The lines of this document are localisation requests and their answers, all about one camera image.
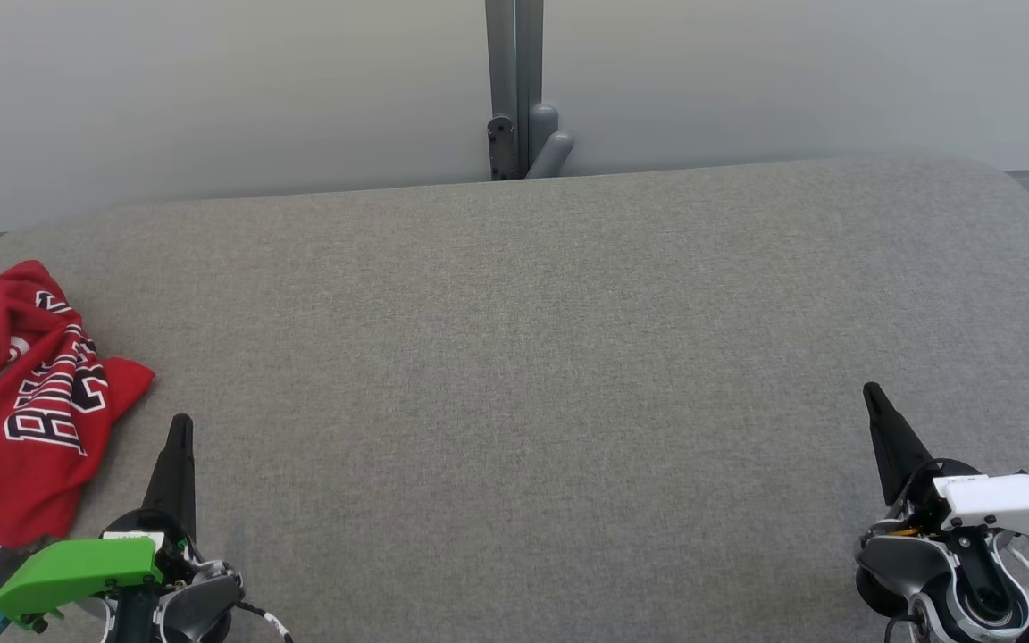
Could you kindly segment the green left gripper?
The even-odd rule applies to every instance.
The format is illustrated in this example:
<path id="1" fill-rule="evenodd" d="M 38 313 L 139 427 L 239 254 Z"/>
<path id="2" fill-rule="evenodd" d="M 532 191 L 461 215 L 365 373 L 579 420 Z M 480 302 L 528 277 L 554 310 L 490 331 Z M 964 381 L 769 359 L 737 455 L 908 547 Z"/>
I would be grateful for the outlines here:
<path id="1" fill-rule="evenodd" d="M 172 416 L 143 509 L 131 510 L 94 539 L 56 541 L 31 555 L 0 586 L 0 614 L 32 626 L 90 597 L 146 590 L 159 598 L 192 577 L 197 536 L 193 420 Z"/>

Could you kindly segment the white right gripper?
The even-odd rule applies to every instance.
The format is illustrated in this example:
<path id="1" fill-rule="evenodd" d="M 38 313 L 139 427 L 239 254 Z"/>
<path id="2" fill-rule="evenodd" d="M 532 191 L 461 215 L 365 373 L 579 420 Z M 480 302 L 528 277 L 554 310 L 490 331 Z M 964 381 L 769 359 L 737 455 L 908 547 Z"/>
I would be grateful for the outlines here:
<path id="1" fill-rule="evenodd" d="M 930 452 L 878 383 L 863 386 L 883 504 L 925 536 L 1005 530 L 1029 537 L 1029 473 L 989 476 Z"/>

